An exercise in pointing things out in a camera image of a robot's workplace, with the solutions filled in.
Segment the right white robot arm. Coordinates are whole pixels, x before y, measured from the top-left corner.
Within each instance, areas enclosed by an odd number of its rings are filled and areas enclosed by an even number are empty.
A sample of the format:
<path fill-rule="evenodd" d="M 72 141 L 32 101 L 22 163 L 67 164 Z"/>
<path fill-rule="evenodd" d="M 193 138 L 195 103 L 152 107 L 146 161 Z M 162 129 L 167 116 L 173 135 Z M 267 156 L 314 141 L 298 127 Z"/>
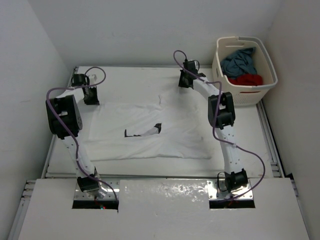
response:
<path fill-rule="evenodd" d="M 209 83 L 207 77 L 198 72 L 197 64 L 196 60 L 184 60 L 178 86 L 192 88 L 207 100 L 207 118 L 220 142 L 224 158 L 224 185 L 230 193 L 248 184 L 247 173 L 236 146 L 233 96 L 230 92 L 220 92 L 215 85 Z"/>

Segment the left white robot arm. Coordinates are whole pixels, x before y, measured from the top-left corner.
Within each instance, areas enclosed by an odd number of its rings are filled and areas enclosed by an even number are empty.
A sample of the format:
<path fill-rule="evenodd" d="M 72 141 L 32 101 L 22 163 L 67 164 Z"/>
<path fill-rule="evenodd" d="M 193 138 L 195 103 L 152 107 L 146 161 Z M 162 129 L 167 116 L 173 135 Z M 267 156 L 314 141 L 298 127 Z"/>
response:
<path fill-rule="evenodd" d="M 77 184 L 84 193 L 93 194 L 100 189 L 98 173 L 88 157 L 86 149 L 80 146 L 80 131 L 83 121 L 78 103 L 97 104 L 96 76 L 74 74 L 71 87 L 55 87 L 46 93 L 46 111 L 49 129 L 67 148 L 76 171 Z"/>

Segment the white printed t shirt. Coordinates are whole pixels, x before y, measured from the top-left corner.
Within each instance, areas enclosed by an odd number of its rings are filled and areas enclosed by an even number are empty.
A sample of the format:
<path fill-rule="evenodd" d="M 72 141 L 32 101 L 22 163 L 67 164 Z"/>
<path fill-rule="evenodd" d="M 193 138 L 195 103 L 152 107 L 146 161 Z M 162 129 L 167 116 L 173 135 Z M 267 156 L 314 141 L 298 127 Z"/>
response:
<path fill-rule="evenodd" d="M 199 111 L 180 96 L 160 95 L 150 104 L 104 103 L 93 111 L 83 145 L 91 161 L 210 159 Z"/>

